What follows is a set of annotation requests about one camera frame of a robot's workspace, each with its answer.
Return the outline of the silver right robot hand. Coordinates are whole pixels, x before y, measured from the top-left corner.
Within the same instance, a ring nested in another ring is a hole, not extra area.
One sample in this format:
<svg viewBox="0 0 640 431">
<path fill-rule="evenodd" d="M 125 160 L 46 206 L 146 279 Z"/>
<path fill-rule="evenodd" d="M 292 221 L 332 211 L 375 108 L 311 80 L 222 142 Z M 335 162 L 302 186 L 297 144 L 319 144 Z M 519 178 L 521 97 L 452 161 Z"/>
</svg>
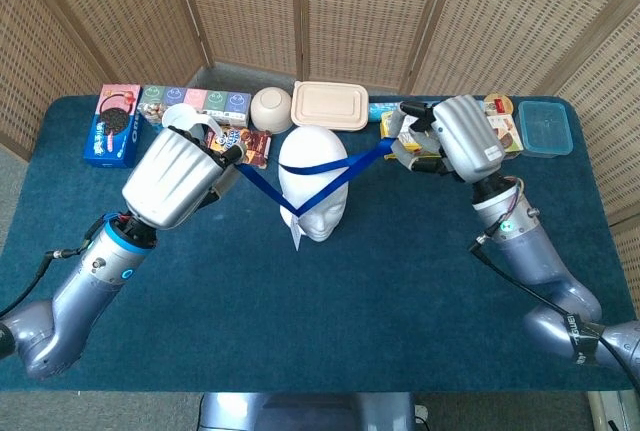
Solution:
<svg viewBox="0 0 640 431">
<path fill-rule="evenodd" d="M 409 133 L 422 150 L 439 157 L 421 157 L 400 141 L 405 118 L 416 120 Z M 497 173 L 505 150 L 487 116 L 470 95 L 447 98 L 434 106 L 418 101 L 403 101 L 388 121 L 391 152 L 412 172 L 455 173 L 464 182 L 474 184 Z"/>
</svg>

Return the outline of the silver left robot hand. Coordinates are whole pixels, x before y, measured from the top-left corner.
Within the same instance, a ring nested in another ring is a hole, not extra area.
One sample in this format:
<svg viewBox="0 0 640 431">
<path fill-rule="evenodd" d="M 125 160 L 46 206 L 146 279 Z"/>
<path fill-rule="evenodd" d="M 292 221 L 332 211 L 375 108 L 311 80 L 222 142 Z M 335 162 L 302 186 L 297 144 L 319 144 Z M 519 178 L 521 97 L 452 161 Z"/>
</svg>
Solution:
<svg viewBox="0 0 640 431">
<path fill-rule="evenodd" d="M 233 187 L 239 178 L 235 166 L 245 154 L 242 142 L 219 153 L 170 126 L 158 134 L 126 181 L 126 206 L 151 228 L 175 228 Z"/>
</svg>

